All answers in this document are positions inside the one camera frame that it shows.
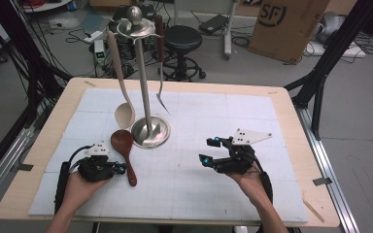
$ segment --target metal pole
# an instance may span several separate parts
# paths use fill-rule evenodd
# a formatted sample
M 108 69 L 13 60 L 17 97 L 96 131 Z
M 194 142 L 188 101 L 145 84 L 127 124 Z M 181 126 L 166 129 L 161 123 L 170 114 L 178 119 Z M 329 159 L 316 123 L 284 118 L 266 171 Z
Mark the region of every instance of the metal pole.
M 135 40 L 135 53 L 139 72 L 139 82 L 141 84 L 142 101 L 144 102 L 145 119 L 147 121 L 148 136 L 150 136 L 153 132 L 153 124 L 151 121 L 150 98 L 148 96 L 148 84 L 147 76 L 145 73 L 142 39 Z

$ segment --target electronic device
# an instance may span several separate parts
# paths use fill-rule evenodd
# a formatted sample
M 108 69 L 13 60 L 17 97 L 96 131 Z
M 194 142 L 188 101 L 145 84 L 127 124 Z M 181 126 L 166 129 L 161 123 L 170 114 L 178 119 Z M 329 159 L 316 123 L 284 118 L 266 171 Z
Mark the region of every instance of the electronic device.
M 86 150 L 84 154 L 89 157 L 84 157 L 71 166 L 75 155 L 77 155 L 81 150 Z M 105 143 L 100 142 L 92 146 L 84 146 L 77 149 L 68 161 L 62 162 L 54 200 L 55 213 L 62 205 L 66 184 L 68 183 L 69 176 L 76 167 L 78 167 L 80 175 L 86 181 L 91 183 L 110 179 L 113 175 L 125 174 L 126 164 L 119 163 L 118 161 L 108 162 L 109 154 L 111 154 L 111 152 L 108 150 Z
M 95 65 L 105 66 L 105 45 L 103 40 L 93 42 Z
M 209 19 L 208 21 L 201 23 L 201 25 L 199 25 L 199 30 L 211 35 L 214 32 L 222 29 L 227 22 L 227 17 L 223 15 L 217 15 Z
M 262 169 L 259 160 L 255 156 L 255 150 L 249 145 L 251 142 L 234 145 L 234 142 L 241 141 L 239 138 L 229 137 L 228 139 L 215 137 L 214 139 L 207 139 L 207 145 L 210 147 L 220 148 L 222 145 L 228 149 L 229 157 L 214 159 L 205 154 L 199 154 L 199 160 L 204 167 L 213 168 L 216 172 L 222 174 L 245 174 L 251 172 L 254 167 L 254 172 L 259 173 L 262 181 L 262 186 L 272 202 L 273 191 L 271 181 L 268 174 Z

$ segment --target human arm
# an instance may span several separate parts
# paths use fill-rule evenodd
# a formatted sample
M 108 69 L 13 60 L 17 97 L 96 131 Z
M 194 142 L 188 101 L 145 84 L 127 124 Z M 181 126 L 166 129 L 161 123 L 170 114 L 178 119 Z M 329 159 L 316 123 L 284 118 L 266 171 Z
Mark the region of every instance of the human arm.
M 69 177 L 66 184 L 63 203 L 58 212 L 53 217 L 47 233 L 67 232 L 69 224 L 75 215 L 75 212 L 86 203 L 101 186 L 108 180 L 89 183 L 78 172 L 74 172 Z
M 256 207 L 265 233 L 288 233 L 280 216 L 268 199 L 259 173 L 254 168 L 250 169 L 244 175 L 228 174 L 228 176 L 238 183 L 242 191 Z

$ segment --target cardboard box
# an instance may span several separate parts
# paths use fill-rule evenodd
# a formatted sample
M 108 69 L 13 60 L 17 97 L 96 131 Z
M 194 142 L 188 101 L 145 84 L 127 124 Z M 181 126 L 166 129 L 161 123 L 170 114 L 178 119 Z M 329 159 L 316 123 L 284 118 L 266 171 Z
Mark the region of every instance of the cardboard box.
M 296 64 L 329 0 L 264 0 L 249 51 Z
M 235 10 L 236 16 L 245 16 L 245 17 L 256 17 L 259 12 L 259 6 L 245 4 L 244 0 L 239 0 L 237 8 Z

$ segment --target human hand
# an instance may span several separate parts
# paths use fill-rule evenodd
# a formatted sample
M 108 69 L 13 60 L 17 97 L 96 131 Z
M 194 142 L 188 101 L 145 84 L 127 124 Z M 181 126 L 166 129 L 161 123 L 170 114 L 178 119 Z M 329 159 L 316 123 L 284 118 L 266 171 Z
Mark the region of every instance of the human hand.
M 87 182 L 78 172 L 73 172 L 66 184 L 65 195 L 62 206 L 77 211 L 80 206 L 86 203 L 101 186 L 109 180 L 97 183 Z
M 254 205 L 262 201 L 269 201 L 257 170 L 258 169 L 252 167 L 247 171 L 247 173 L 242 175 L 238 173 L 226 174 L 238 183 L 241 190 L 250 198 L 251 203 Z

